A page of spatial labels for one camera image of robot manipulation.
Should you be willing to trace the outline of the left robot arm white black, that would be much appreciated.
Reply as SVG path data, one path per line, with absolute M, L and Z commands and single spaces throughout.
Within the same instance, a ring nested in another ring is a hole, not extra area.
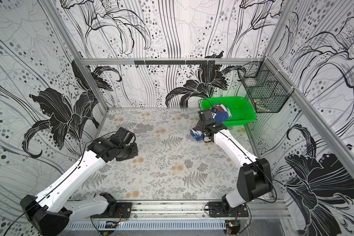
M 109 193 L 73 202 L 72 194 L 92 174 L 106 163 L 116 160 L 124 161 L 138 155 L 135 142 L 97 138 L 92 141 L 87 150 L 62 176 L 48 188 L 36 196 L 27 195 L 21 201 L 21 208 L 27 220 L 42 236 L 57 236 L 69 223 L 86 217 L 102 218 L 119 217 L 120 220 L 129 217 L 131 203 L 118 204 Z

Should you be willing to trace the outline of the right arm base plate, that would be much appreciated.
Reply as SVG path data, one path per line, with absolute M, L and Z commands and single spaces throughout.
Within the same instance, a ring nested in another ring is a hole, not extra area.
M 209 216 L 212 218 L 220 218 L 220 217 L 248 217 L 249 213 L 245 205 L 239 205 L 235 208 L 229 207 L 223 202 L 208 202 L 208 208 L 205 209 L 208 211 Z

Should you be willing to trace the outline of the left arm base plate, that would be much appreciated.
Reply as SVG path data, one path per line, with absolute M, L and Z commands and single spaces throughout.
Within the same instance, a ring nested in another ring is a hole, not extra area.
M 110 203 L 102 214 L 91 216 L 92 218 L 121 218 L 126 219 L 130 217 L 132 210 L 131 202 L 117 202 Z

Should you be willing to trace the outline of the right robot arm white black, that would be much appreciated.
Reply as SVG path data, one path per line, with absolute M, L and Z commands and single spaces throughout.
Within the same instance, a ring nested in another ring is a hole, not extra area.
M 222 124 L 212 126 L 214 130 L 199 130 L 196 126 L 190 134 L 197 141 L 208 138 L 230 157 L 239 170 L 236 189 L 222 197 L 222 207 L 226 215 L 233 215 L 239 206 L 273 191 L 269 162 L 259 159 L 242 146 Z

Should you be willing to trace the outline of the blue patterned long pants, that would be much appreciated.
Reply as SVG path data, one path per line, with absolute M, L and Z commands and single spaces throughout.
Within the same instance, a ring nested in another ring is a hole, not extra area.
M 224 104 L 215 104 L 211 108 L 209 108 L 215 118 L 216 124 L 223 123 L 232 117 L 230 110 Z M 190 130 L 190 134 L 194 137 L 194 128 Z

